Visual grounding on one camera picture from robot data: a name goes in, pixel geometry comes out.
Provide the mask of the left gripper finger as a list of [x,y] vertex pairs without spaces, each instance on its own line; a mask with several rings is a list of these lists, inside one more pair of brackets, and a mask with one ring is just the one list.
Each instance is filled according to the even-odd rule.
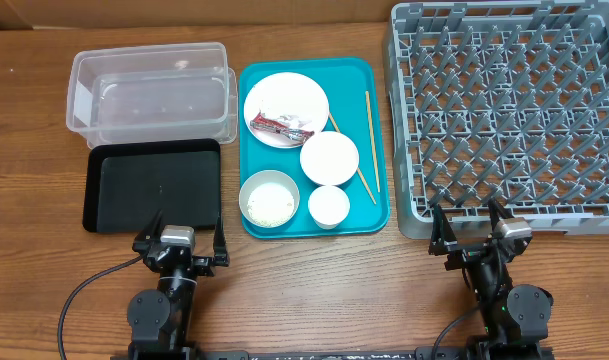
[[214,237],[213,237],[213,264],[215,266],[228,267],[230,257],[227,250],[222,216],[218,215]]
[[151,246],[159,241],[162,232],[163,211],[158,210],[150,222],[134,238],[134,252],[148,252]]

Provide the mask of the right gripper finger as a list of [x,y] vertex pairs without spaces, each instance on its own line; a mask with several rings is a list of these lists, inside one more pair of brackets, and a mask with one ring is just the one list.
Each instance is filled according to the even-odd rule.
[[442,207],[436,204],[433,207],[433,225],[429,253],[432,255],[446,255],[454,251],[457,246],[458,240],[452,227]]
[[506,209],[496,199],[490,199],[488,201],[488,210],[490,214],[492,233],[494,235],[506,235],[506,220],[509,218],[509,214]]

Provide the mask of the white rice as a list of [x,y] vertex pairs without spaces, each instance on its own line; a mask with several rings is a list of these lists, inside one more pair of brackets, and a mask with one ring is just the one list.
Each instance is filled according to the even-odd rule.
[[295,211],[295,198],[278,183],[265,183],[256,187],[249,196],[247,211],[250,220],[265,228],[286,223]]

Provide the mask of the grey bowl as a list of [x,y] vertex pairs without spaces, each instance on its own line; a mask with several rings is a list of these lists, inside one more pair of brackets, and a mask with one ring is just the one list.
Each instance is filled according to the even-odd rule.
[[252,176],[250,176],[242,184],[242,186],[240,188],[240,192],[239,192],[239,208],[240,208],[240,211],[241,211],[243,217],[246,220],[248,220],[251,224],[258,226],[250,220],[250,217],[249,217],[248,211],[247,211],[247,203],[248,203],[250,193],[256,187],[260,186],[261,184],[265,184],[265,183],[278,183],[278,184],[286,187],[293,194],[296,205],[295,205],[295,211],[294,211],[292,217],[288,220],[288,221],[290,221],[293,218],[293,216],[296,214],[298,207],[299,207],[299,203],[300,203],[299,189],[298,189],[296,183],[294,182],[294,180],[290,176],[288,176],[287,174],[285,174],[281,171],[277,171],[277,170],[263,170],[263,171],[257,172],[255,174],[253,174]]

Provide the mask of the small white cup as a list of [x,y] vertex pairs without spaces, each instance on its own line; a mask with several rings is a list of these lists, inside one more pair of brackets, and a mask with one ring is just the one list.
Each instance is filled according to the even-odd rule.
[[308,210],[320,228],[330,230],[347,218],[350,200],[345,191],[337,186],[320,186],[311,193]]

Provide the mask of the white bowl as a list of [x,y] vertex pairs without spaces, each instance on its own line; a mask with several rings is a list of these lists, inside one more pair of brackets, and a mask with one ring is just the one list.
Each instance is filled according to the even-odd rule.
[[302,146],[300,165],[304,174],[321,186],[339,186],[357,172],[359,152],[346,135],[323,131],[313,135]]

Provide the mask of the red snack wrapper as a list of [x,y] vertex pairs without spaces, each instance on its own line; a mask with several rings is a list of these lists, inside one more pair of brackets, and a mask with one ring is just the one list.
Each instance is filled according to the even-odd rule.
[[314,135],[313,131],[291,128],[278,120],[265,118],[261,113],[250,121],[250,126],[256,130],[286,137],[296,143],[304,143]]

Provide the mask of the white napkin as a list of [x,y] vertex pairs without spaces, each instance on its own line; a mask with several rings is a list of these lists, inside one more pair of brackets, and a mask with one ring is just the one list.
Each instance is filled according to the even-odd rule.
[[261,114],[289,129],[312,131],[313,120],[298,104],[286,101],[266,101],[260,107]]

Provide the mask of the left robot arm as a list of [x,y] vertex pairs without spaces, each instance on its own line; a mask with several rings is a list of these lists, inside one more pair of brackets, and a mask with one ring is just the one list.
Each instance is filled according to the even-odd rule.
[[217,267],[227,267],[230,262],[221,218],[216,220],[213,254],[199,256],[194,249],[194,229],[165,225],[161,213],[135,237],[133,250],[159,280],[155,289],[139,292],[128,305],[127,321],[132,331],[129,360],[206,357],[187,340],[187,333],[197,279],[213,277]]

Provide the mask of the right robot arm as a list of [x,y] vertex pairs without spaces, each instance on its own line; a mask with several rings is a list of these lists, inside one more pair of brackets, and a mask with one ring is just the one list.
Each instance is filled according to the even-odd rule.
[[497,200],[489,200],[487,206],[491,232],[485,241],[466,245],[458,242],[442,207],[433,208],[429,253],[445,255],[445,269],[462,272],[477,305],[444,328],[433,344],[431,357],[438,357],[442,340],[454,327],[479,313],[485,333],[467,339],[459,351],[462,359],[551,359],[552,351],[542,348],[540,342],[548,337],[553,296],[541,287],[515,286],[507,269],[527,249],[532,229]]

